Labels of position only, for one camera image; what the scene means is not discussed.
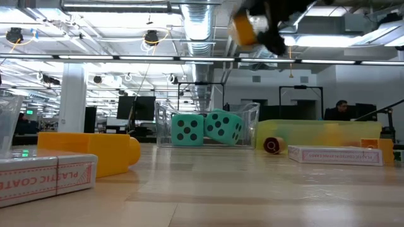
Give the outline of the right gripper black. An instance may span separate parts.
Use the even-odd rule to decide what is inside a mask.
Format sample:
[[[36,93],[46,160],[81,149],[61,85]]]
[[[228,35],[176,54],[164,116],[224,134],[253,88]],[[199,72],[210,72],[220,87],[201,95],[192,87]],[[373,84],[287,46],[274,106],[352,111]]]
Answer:
[[[316,0],[249,0],[250,15],[265,15],[269,12],[269,26],[265,32],[259,32],[257,40],[273,54],[283,55],[286,52],[285,39],[278,32],[278,24],[288,21],[295,13],[303,13]]]

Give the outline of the yellow angled block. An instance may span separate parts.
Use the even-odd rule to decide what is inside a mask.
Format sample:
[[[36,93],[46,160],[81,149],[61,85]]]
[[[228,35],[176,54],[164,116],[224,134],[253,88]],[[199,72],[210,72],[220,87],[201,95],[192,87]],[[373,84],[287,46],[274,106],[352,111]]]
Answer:
[[[248,47],[258,44],[256,33],[247,17],[247,13],[234,13],[230,17],[229,35],[241,47]]]

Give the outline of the teal foam dice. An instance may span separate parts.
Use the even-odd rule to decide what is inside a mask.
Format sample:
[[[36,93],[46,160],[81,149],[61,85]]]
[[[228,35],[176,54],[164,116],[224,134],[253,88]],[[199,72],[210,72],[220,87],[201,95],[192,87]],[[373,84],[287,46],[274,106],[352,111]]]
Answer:
[[[176,114],[171,120],[171,141],[174,146],[203,145],[204,118],[197,114]]]
[[[207,137],[229,146],[235,146],[242,138],[243,126],[241,117],[226,111],[210,112],[204,124]]]

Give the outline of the brown small cylinder piece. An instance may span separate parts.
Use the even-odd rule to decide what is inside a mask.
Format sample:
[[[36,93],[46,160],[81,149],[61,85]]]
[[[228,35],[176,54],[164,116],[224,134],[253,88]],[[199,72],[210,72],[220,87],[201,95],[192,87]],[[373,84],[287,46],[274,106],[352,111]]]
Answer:
[[[281,137],[267,137],[263,143],[264,150],[269,154],[282,153],[287,145]]]

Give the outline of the purple playing card deck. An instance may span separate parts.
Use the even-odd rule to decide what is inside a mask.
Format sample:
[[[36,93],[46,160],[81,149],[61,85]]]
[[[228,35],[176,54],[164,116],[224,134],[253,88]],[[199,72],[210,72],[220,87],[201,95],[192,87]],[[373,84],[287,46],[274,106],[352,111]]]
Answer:
[[[299,163],[383,166],[380,149],[358,147],[288,146],[288,157]]]

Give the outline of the small orange cube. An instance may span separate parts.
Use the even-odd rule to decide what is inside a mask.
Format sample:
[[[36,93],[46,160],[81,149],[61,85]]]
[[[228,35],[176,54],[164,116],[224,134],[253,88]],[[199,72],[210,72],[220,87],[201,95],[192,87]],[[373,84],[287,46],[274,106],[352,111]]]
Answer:
[[[393,141],[391,139],[361,139],[362,148],[380,149],[385,164],[394,163]]]

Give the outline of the yellow notched block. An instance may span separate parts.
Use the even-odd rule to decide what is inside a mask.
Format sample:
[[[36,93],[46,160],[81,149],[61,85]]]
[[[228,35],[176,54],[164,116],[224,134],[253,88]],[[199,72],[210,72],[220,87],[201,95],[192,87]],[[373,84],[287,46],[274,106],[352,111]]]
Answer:
[[[98,178],[126,173],[141,157],[140,143],[128,134],[41,132],[37,147],[49,151],[94,154],[98,157]]]

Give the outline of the orange playing card deck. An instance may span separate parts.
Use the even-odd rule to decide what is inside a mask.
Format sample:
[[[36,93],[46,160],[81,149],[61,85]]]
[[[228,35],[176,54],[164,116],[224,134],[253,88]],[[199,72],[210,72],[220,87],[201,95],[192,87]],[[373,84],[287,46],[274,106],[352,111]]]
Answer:
[[[0,159],[0,208],[95,186],[94,154],[44,152]]]

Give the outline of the long ceiling light strip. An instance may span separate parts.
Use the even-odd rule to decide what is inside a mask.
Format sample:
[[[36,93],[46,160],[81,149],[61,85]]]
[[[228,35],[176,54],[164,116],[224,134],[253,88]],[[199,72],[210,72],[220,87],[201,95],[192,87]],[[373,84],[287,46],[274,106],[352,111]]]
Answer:
[[[327,64],[354,66],[404,66],[404,61],[354,61],[354,60],[321,60],[321,59],[262,59],[244,57],[180,57],[157,55],[45,55],[45,54],[0,54],[0,59],[21,59],[24,61],[77,61],[77,62],[140,62],[166,63],[190,62],[214,63],[277,63],[277,64]]]

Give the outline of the yellow translucent tray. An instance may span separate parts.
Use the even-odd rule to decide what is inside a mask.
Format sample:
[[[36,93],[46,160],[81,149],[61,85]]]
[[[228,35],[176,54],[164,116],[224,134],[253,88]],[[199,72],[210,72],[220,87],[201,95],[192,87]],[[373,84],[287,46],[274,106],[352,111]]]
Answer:
[[[265,120],[258,123],[256,149],[264,149],[269,137],[280,137],[287,145],[359,146],[362,139],[378,139],[379,122],[328,120]]]

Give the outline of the black desk monitor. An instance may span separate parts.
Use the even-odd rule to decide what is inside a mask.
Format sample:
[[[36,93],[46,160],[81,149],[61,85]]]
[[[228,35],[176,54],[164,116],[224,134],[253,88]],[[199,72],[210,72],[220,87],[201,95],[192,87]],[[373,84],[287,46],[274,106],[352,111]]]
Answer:
[[[120,96],[117,107],[117,118],[128,119],[134,114],[135,120],[150,120],[155,118],[155,96]]]
[[[373,104],[356,103],[355,104],[355,118],[360,121],[377,121],[377,114],[374,113],[366,118],[362,118],[373,111],[376,111],[377,107]]]

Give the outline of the clear wavy plastic bin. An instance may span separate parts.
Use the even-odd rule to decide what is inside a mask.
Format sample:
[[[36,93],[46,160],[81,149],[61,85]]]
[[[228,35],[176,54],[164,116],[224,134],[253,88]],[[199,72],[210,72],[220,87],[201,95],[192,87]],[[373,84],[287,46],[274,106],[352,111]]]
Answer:
[[[190,111],[190,110],[178,110],[167,102],[158,102],[155,104],[155,123],[157,133],[157,145],[159,147],[172,147],[172,148],[237,148],[237,149],[254,149],[256,147],[256,136],[258,132],[258,119],[259,119],[258,103],[248,103],[245,105],[237,106],[233,111],[226,111],[220,109],[213,109],[210,111]],[[205,135],[203,145],[198,147],[192,146],[174,146],[171,141],[171,120],[176,114],[197,114],[202,115],[205,118],[210,112],[226,111],[232,114],[236,114],[244,121],[242,130],[242,138],[238,140],[235,146],[229,146],[216,142],[215,140]]]

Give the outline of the black background stand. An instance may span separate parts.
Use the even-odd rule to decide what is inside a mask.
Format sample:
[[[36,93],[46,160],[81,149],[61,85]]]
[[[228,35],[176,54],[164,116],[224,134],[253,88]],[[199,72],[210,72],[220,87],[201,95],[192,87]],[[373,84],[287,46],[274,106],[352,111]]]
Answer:
[[[382,127],[381,138],[391,139],[394,144],[396,142],[396,130],[393,126],[393,109],[386,108],[381,113],[386,114],[388,117],[388,126]]]

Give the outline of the black speaker tower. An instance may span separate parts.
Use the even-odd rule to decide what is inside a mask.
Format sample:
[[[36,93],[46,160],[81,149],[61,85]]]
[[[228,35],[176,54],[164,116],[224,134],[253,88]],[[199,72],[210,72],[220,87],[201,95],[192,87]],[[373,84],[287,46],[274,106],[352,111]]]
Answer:
[[[97,121],[97,108],[86,107],[84,133],[94,133],[96,121]]]

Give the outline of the silver ceiling duct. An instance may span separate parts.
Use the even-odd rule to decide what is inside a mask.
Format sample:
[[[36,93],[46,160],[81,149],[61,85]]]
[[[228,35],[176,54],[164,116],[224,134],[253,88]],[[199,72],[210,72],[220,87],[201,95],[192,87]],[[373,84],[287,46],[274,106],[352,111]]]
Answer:
[[[213,45],[214,5],[182,4],[180,6],[184,18],[184,31],[187,48],[191,57],[211,57]]]

